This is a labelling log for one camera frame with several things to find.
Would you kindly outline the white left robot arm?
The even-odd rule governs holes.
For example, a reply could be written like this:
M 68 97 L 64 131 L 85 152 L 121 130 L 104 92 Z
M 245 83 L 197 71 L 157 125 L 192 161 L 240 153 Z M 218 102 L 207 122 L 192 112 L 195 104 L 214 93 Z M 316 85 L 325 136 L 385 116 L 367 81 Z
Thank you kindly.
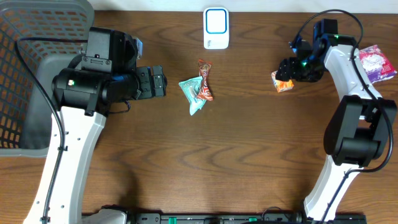
M 44 98 L 52 132 L 34 203 L 26 223 L 129 223 L 117 205 L 82 214 L 88 170 L 113 103 L 163 97 L 167 79 L 160 65 L 138 67 L 143 44 L 127 33 L 91 27 L 86 50 L 54 76 Z

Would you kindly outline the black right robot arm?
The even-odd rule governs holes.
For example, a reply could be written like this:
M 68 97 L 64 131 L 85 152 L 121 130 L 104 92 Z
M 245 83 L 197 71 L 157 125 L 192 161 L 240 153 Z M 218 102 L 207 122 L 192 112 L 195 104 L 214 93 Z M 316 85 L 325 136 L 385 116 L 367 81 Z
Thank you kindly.
M 331 223 L 354 178 L 376 172 L 388 163 L 387 157 L 378 167 L 368 169 L 385 149 L 392 153 L 397 105 L 373 87 L 361 65 L 358 41 L 340 35 L 337 20 L 318 21 L 311 44 L 296 35 L 290 47 L 295 56 L 281 61 L 276 79 L 317 82 L 329 72 L 339 96 L 340 103 L 323 136 L 325 164 L 303 201 L 306 221 Z

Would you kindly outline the teal wrapper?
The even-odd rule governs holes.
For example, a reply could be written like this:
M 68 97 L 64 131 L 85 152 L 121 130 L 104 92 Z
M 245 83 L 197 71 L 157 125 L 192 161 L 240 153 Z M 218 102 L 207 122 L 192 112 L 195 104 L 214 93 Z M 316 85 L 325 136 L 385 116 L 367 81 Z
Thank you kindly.
M 202 109 L 206 103 L 206 100 L 198 98 L 202 80 L 203 77 L 199 76 L 178 83 L 190 104 L 189 113 L 191 116 L 193 116 L 198 110 Z

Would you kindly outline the red purple snack bag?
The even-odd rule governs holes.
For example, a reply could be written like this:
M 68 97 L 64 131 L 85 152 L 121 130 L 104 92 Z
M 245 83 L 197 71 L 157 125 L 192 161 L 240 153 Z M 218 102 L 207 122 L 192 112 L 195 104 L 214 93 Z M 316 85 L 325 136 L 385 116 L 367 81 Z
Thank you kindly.
M 383 54 L 378 45 L 361 49 L 359 57 L 371 83 L 389 80 L 397 75 L 397 70 Z

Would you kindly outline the orange tissue pack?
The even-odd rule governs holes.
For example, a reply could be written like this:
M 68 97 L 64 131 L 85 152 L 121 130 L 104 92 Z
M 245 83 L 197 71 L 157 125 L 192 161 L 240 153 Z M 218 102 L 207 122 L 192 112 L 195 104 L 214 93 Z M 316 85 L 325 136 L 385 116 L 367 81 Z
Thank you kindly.
M 291 90 L 294 87 L 294 83 L 292 82 L 292 80 L 289 80 L 287 82 L 277 80 L 276 73 L 277 73 L 276 71 L 272 72 L 271 78 L 278 93 Z

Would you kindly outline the brown orange candy bar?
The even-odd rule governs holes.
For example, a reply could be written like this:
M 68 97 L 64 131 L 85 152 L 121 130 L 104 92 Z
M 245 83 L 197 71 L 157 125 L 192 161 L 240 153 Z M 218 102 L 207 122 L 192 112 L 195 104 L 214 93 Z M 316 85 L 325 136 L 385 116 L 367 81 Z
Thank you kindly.
M 208 76 L 211 70 L 212 63 L 206 62 L 202 59 L 198 60 L 199 76 L 202 77 L 201 87 L 197 94 L 197 98 L 201 100 L 213 101 L 213 96 L 208 87 Z

